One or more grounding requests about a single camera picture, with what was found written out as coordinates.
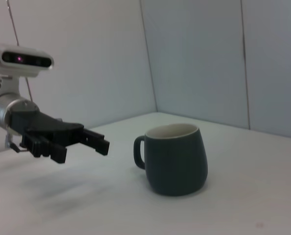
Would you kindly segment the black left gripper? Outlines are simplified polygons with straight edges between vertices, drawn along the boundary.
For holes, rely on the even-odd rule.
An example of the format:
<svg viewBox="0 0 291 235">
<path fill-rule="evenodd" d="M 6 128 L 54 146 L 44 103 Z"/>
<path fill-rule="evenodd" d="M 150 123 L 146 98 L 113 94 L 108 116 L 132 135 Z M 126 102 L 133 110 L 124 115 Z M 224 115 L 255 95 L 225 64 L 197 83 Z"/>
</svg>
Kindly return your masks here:
<svg viewBox="0 0 291 235">
<path fill-rule="evenodd" d="M 110 143 L 105 136 L 88 129 L 82 124 L 68 123 L 50 117 L 40 111 L 15 111 L 11 114 L 10 128 L 22 136 L 21 146 L 35 158 L 50 157 L 58 164 L 66 161 L 65 147 L 80 143 L 103 156 L 107 156 Z"/>
</svg>

